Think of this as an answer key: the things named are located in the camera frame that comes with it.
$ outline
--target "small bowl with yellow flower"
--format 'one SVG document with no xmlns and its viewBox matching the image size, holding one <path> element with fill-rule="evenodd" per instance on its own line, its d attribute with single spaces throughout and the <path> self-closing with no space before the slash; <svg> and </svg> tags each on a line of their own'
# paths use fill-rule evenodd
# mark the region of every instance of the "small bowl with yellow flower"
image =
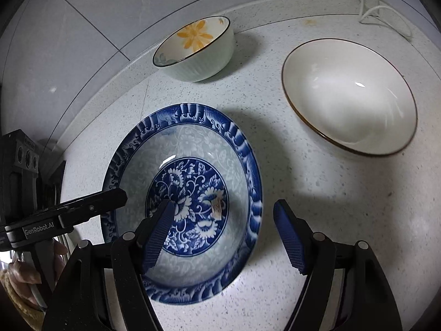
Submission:
<svg viewBox="0 0 441 331">
<path fill-rule="evenodd" d="M 218 73 L 234 50 L 234 34 L 225 16 L 211 16 L 184 26 L 156 50 L 153 64 L 180 81 L 196 82 Z"/>
</svg>

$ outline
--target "small label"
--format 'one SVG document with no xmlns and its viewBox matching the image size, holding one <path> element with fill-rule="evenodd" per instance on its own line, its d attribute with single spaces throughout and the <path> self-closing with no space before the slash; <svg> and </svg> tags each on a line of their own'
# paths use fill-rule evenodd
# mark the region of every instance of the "small label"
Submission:
<svg viewBox="0 0 441 331">
<path fill-rule="evenodd" d="M 26 239 L 29 239 L 34 234 L 48 231 L 49 229 L 52 229 L 54 227 L 55 227 L 54 222 L 47 222 L 44 224 L 34 224 L 23 228 L 23 232 L 25 233 Z"/>
<path fill-rule="evenodd" d="M 222 220 L 222 205 L 218 197 L 211 201 L 211 212 L 214 220 Z"/>
</svg>

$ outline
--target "blue bowl rim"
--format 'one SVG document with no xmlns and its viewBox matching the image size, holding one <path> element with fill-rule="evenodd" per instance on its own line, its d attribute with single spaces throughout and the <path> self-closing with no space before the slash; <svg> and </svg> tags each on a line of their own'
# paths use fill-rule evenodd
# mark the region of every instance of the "blue bowl rim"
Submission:
<svg viewBox="0 0 441 331">
<path fill-rule="evenodd" d="M 117 188 L 126 165 L 138 148 L 160 130 L 177 124 L 198 124 L 222 136 L 236 152 L 248 187 L 248 220 L 241 244 L 227 264 L 210 279 L 191 286 L 170 287 L 142 275 L 147 295 L 166 304 L 188 305 L 204 301 L 225 289 L 242 271 L 259 234 L 262 222 L 262 182 L 256 158 L 242 131 L 222 112 L 199 103 L 181 103 L 162 108 L 139 122 L 116 149 L 104 177 L 102 190 Z M 115 210 L 101 216 L 104 241 L 118 237 Z"/>
</svg>

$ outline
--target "bowl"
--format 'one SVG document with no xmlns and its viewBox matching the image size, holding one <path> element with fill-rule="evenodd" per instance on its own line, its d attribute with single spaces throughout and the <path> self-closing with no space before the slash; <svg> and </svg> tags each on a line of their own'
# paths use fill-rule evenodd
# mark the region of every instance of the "bowl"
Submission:
<svg viewBox="0 0 441 331">
<path fill-rule="evenodd" d="M 163 108 L 133 128 L 116 150 L 103 190 L 122 188 L 125 207 L 101 216 L 105 242 L 136 229 L 163 199 L 176 202 L 157 264 L 142 281 L 167 304 L 208 299 L 230 284 L 259 234 L 262 184 L 240 129 L 214 108 Z"/>
<path fill-rule="evenodd" d="M 345 150 L 388 155 L 415 133 L 415 100 L 403 76 L 360 44 L 315 39 L 296 47 L 284 62 L 282 84 L 301 120 Z"/>
<path fill-rule="evenodd" d="M 156 50 L 153 64 L 170 77 L 196 82 L 224 68 L 234 50 L 234 33 L 225 16 L 211 16 L 184 26 Z"/>
</svg>

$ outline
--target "white bowl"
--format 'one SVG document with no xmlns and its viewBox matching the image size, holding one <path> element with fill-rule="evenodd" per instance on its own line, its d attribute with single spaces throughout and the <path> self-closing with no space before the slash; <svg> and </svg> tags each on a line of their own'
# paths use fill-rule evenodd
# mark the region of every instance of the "white bowl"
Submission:
<svg viewBox="0 0 441 331">
<path fill-rule="evenodd" d="M 206 17 L 184 26 L 161 43 L 153 64 L 177 80 L 201 81 L 227 65 L 234 45 L 230 20 L 225 16 Z"/>
<path fill-rule="evenodd" d="M 343 149 L 392 154 L 415 133 L 416 105 L 406 81 L 389 61 L 360 44 L 306 42 L 286 58 L 282 83 L 301 120 Z"/>
</svg>

